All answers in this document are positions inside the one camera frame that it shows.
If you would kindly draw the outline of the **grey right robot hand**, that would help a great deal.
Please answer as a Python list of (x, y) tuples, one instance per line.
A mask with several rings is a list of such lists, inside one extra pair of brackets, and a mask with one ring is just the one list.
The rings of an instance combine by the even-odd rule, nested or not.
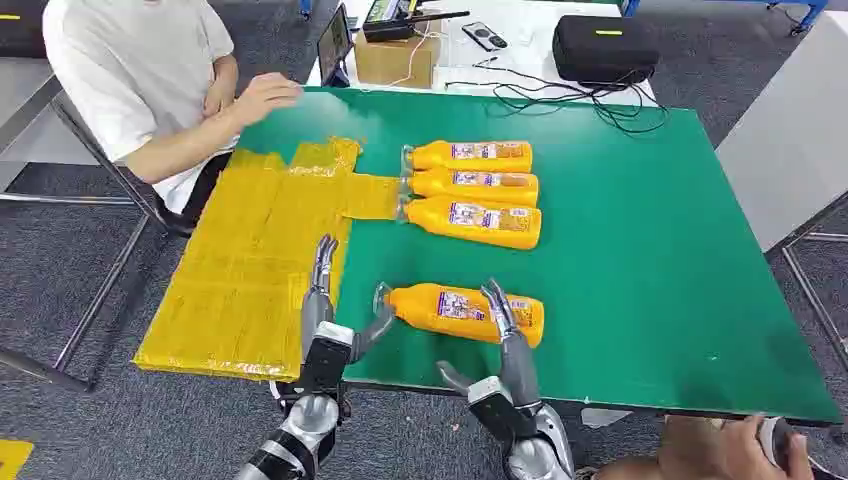
[(515, 411), (527, 417), (541, 407), (532, 349), (519, 329), (517, 314), (507, 294), (491, 278), (480, 287), (488, 302), (500, 348), (500, 372), (476, 382), (460, 374), (449, 362), (436, 363), (443, 382), (464, 395), (474, 412)]

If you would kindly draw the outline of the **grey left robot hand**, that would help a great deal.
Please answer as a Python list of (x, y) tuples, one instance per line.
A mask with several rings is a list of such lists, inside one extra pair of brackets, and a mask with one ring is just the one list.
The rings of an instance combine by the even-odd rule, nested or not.
[[(310, 282), (302, 301), (301, 315), (301, 356), (303, 363), (312, 346), (313, 340), (322, 322), (328, 322), (331, 329), (336, 325), (335, 308), (330, 298), (330, 274), (333, 255), (339, 242), (329, 233), (318, 241)], [(396, 316), (394, 308), (377, 302), (376, 318), (360, 332), (344, 333), (342, 340), (350, 344), (347, 365), (358, 363), (372, 347), (391, 329)]]

